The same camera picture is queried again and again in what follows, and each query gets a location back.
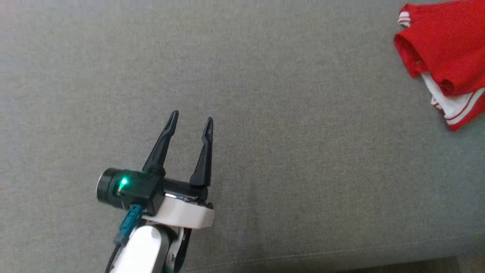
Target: black cable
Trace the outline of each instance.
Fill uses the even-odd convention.
[[[116,254],[118,253],[118,250],[120,249],[120,247],[121,247],[121,244],[119,243],[117,243],[114,246],[113,253],[111,253],[110,260],[108,261],[108,265],[106,266],[106,270],[104,271],[104,273],[110,273],[111,266],[113,265],[114,257],[116,257]]]

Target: robotic arm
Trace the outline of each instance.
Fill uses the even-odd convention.
[[[172,112],[142,171],[109,168],[98,180],[97,199],[128,210],[114,239],[116,247],[106,273],[176,273],[185,259],[192,229],[212,225],[214,210],[206,200],[213,121],[207,120],[202,151],[186,183],[165,178],[163,168],[177,119],[178,111]]]

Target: white stripe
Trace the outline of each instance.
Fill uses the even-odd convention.
[[[456,118],[454,118],[452,120],[447,120],[446,122],[450,125],[459,123],[473,109],[473,106],[475,105],[475,103],[477,102],[479,97],[484,93],[484,91],[485,91],[485,87],[478,89],[475,92],[475,94],[473,94],[473,96],[471,97],[471,100],[468,103],[468,106],[466,107],[466,109],[460,115],[458,115]]]

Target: stitching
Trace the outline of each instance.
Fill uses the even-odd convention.
[[[470,236],[476,236],[476,235],[481,235],[483,234],[482,232],[474,233],[471,234]],[[353,248],[353,249],[348,249],[348,250],[332,250],[332,251],[322,251],[322,252],[314,252],[314,253],[305,253],[305,254],[292,254],[292,255],[283,255],[283,256],[275,256],[275,257],[265,257],[265,258],[255,258],[255,259],[247,259],[247,260],[236,260],[236,261],[231,261],[231,262],[222,262],[222,263],[215,263],[215,264],[209,264],[209,265],[203,265],[203,266],[197,266],[197,267],[189,267],[186,268],[186,271],[200,271],[203,269],[215,269],[215,268],[223,268],[223,267],[231,267],[234,266],[235,264],[242,264],[245,266],[249,265],[255,265],[255,264],[261,264],[265,262],[276,262],[280,260],[290,260],[290,259],[302,259],[302,258],[312,258],[314,256],[321,256],[325,254],[333,254],[336,256],[341,256],[345,254],[349,254],[351,252],[359,252],[359,251],[365,251],[365,250],[377,250],[377,249],[392,249],[392,248],[409,248],[413,247],[416,245],[421,245],[421,244],[429,244],[432,242],[444,242],[444,241],[450,241],[453,239],[457,239],[461,237],[445,237],[445,238],[439,238],[435,240],[430,240],[430,241],[425,241],[425,242],[412,242],[412,243],[405,243],[405,244],[398,244],[398,245],[387,245],[387,246],[374,246],[374,247],[363,247],[363,248]]]

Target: gray couch cushion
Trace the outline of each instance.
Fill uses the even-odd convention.
[[[457,133],[392,43],[404,1],[6,6],[6,272],[100,272],[169,113],[188,179],[215,122],[185,272],[302,272],[485,249],[484,117]]]

